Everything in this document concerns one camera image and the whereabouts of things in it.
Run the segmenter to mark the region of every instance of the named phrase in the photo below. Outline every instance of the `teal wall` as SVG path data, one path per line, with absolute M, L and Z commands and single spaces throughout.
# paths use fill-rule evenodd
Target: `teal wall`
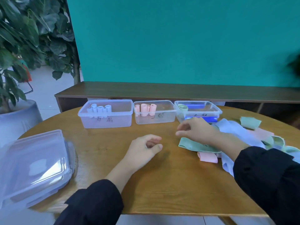
M 68 0 L 85 81 L 300 86 L 300 0 Z

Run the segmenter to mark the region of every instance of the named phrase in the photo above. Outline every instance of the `plant stem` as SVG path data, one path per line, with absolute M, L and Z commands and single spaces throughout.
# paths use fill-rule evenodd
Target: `plant stem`
M 78 55 L 78 51 L 77 51 L 77 46 L 76 46 L 76 42 L 74 40 L 74 45 L 72 46 L 72 51 L 73 51 L 73 55 L 74 55 L 74 59 L 73 59 L 73 68 L 74 68 L 74 85 L 77 83 L 80 83 L 80 60 L 79 60 L 79 55 Z
M 4 113 L 10 113 L 11 108 L 9 107 L 8 98 L 6 98 L 5 96 L 2 96 L 2 95 L 1 95 L 1 98 L 2 98 L 2 109 L 3 109 Z

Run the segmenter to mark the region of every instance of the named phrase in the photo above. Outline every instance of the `black jacket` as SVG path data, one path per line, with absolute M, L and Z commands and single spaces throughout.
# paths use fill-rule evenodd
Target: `black jacket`
M 277 149 L 248 147 L 233 172 L 240 188 L 277 224 L 300 224 L 300 164 Z M 123 209 L 121 195 L 109 180 L 80 189 L 54 225 L 116 224 Z

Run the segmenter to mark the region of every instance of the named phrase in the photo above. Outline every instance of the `plastic storage box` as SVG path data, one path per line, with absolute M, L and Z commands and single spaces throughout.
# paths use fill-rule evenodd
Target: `plastic storage box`
M 170 100 L 154 100 L 154 101 L 138 101 L 134 102 L 133 106 L 141 104 L 155 104 L 156 111 L 153 116 L 149 113 L 135 112 L 135 122 L 137 124 L 153 124 L 153 123 L 164 123 L 173 122 L 176 117 L 176 110 L 174 109 L 174 104 Z
M 61 130 L 17 140 L 0 153 L 0 218 L 56 193 L 74 172 L 75 151 Z
M 188 109 L 180 109 L 180 104 L 187 106 Z M 208 123 L 214 123 L 222 114 L 220 108 L 209 101 L 175 101 L 174 109 L 180 123 L 193 117 L 202 117 Z
M 85 128 L 117 128 L 131 126 L 133 113 L 132 100 L 89 100 L 78 112 Z M 88 109 L 92 104 L 97 106 L 111 105 L 111 112 L 93 112 Z

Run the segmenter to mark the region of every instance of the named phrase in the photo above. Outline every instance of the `round wooden table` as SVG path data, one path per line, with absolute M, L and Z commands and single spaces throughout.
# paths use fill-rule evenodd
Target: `round wooden table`
M 239 122 L 241 116 L 262 120 L 260 127 L 300 148 L 300 131 L 270 117 L 250 111 L 220 106 L 220 118 Z M 178 147 L 175 136 L 179 124 L 132 125 L 125 128 L 85 129 L 75 108 L 55 115 L 22 135 L 28 137 L 61 129 L 66 140 L 73 142 L 78 155 L 75 177 L 58 193 L 36 204 L 39 212 L 60 213 L 64 202 L 78 189 L 103 179 L 124 157 L 131 141 L 139 136 L 162 137 L 163 150 L 137 171 L 122 192 L 123 214 L 170 215 L 243 215 L 267 216 L 236 184 L 234 178 L 218 164 L 201 162 L 197 153 Z

